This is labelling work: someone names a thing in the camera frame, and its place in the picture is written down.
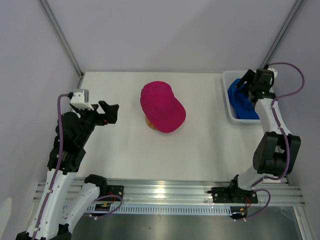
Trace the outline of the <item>wooden hat stand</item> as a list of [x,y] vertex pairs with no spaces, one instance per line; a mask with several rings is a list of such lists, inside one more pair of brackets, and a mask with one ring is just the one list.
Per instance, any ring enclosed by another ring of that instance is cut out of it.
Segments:
[[150,129],[154,131],[159,131],[157,127],[147,117],[145,117],[145,123]]

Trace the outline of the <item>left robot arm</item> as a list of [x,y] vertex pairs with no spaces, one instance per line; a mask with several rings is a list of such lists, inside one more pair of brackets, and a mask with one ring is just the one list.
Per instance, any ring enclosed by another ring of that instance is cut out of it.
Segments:
[[85,144],[97,126],[115,124],[119,105],[99,101],[90,107],[58,114],[53,149],[49,154],[45,188],[33,221],[18,240],[69,240],[87,208],[108,197],[108,183],[103,176],[90,174],[78,195],[64,207],[68,190],[86,154]]

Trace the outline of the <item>frame post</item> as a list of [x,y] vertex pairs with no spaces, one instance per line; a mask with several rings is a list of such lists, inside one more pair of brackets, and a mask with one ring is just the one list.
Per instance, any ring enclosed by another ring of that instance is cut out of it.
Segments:
[[279,31],[277,32],[270,48],[268,49],[263,61],[260,64],[260,67],[263,68],[266,64],[270,63],[274,55],[277,53],[280,48],[283,40],[285,39],[287,33],[289,32],[291,26],[297,19],[299,13],[303,9],[303,6],[307,0],[295,0],[293,6],[289,10],[284,22],[282,23]]
[[45,17],[47,18],[55,36],[57,37],[65,55],[67,56],[68,60],[70,61],[71,65],[73,66],[77,76],[79,79],[82,79],[84,73],[81,70],[81,67],[78,63],[78,61],[76,60],[76,57],[68,43],[68,40],[62,30],[62,28],[60,27],[60,24],[57,21],[57,18],[49,4],[49,2],[47,0],[38,0],[37,1],[45,15]]

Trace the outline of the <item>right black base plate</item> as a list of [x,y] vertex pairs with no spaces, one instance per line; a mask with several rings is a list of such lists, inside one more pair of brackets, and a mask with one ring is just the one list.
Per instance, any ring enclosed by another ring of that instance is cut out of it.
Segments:
[[206,193],[210,194],[213,202],[218,204],[258,203],[258,197],[254,191],[243,190],[238,187],[212,187]]

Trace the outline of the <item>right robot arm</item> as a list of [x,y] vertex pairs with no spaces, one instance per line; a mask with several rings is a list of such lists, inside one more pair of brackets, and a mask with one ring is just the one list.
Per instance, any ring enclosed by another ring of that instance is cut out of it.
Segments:
[[247,171],[237,174],[227,187],[213,187],[208,191],[215,204],[256,204],[258,184],[264,180],[281,180],[293,169],[301,138],[293,135],[282,119],[279,98],[271,90],[275,78],[275,71],[265,65],[256,71],[249,69],[235,86],[248,97],[257,113],[263,137]]

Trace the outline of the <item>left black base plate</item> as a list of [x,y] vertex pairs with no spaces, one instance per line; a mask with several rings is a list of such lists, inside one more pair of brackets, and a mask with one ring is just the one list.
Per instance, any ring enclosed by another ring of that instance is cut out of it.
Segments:
[[123,197],[125,187],[123,185],[108,185],[107,195]]

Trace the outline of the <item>right frame post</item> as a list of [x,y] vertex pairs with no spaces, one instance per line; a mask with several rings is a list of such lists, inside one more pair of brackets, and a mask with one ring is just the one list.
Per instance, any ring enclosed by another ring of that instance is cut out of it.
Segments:
[[307,0],[295,0],[293,6],[289,10],[284,22],[282,23],[279,31],[277,32],[270,48],[268,49],[263,61],[260,64],[260,67],[263,68],[266,64],[270,63],[274,55],[277,53],[280,48],[283,40],[285,39],[287,33],[289,32],[291,26],[297,19],[299,13],[303,9],[303,6]]

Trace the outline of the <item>left frame post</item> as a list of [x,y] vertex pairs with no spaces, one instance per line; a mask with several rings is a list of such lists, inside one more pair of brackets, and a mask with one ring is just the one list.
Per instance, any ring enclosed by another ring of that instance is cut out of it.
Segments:
[[55,36],[57,37],[65,55],[67,56],[68,60],[70,61],[71,65],[73,66],[77,76],[79,79],[82,79],[84,73],[81,70],[81,67],[78,63],[78,61],[76,60],[76,57],[68,43],[68,40],[62,30],[62,28],[60,27],[60,24],[57,21],[57,18],[49,4],[49,2],[47,0],[38,0],[37,1],[45,15],[45,17],[47,18]]

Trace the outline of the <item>white plastic basket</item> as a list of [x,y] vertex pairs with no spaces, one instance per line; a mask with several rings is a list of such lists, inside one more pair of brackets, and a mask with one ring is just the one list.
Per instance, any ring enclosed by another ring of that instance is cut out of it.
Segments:
[[259,119],[239,119],[236,118],[236,111],[233,106],[231,106],[228,96],[228,89],[231,84],[236,79],[241,79],[246,70],[227,70],[222,73],[222,86],[225,97],[225,107],[227,109],[227,115],[230,119],[230,122],[234,125],[260,125],[261,121]]

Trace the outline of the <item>aluminium mounting rail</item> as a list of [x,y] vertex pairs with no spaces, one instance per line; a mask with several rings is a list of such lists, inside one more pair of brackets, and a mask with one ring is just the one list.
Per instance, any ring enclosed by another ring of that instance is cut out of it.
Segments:
[[[207,193],[212,187],[227,187],[223,181],[174,181],[108,179],[109,186],[124,186],[125,204],[138,205],[211,205],[213,198]],[[258,189],[271,194],[270,206],[300,207],[305,200],[299,186],[287,183],[262,183]]]

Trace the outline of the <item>blue cap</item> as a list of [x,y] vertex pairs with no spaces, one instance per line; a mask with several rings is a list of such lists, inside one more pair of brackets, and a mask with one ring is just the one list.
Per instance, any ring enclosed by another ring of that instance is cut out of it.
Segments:
[[240,89],[236,88],[236,85],[240,80],[240,78],[235,79],[227,90],[228,100],[235,110],[235,116],[237,119],[259,120],[259,116],[253,109],[248,97],[244,95]]

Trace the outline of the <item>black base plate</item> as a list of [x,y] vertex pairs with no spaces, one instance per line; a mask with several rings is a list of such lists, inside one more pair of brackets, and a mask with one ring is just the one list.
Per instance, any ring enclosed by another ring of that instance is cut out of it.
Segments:
[[123,197],[125,187],[123,185],[108,185],[107,195]]
[[206,193],[210,194],[213,202],[218,204],[258,203],[258,197],[254,191],[243,190],[238,187],[212,187]]

